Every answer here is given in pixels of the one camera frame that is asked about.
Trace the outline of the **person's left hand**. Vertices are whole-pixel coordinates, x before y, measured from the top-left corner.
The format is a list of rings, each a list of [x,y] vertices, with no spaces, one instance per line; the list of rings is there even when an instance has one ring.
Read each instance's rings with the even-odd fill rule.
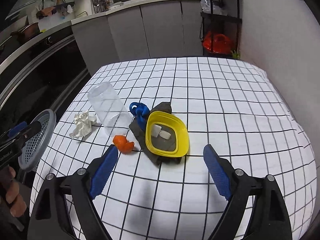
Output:
[[[27,205],[20,194],[20,186],[15,181],[16,172],[6,166],[1,170],[1,186],[5,189],[5,200],[11,206],[10,213],[13,217],[21,217],[27,209]]]

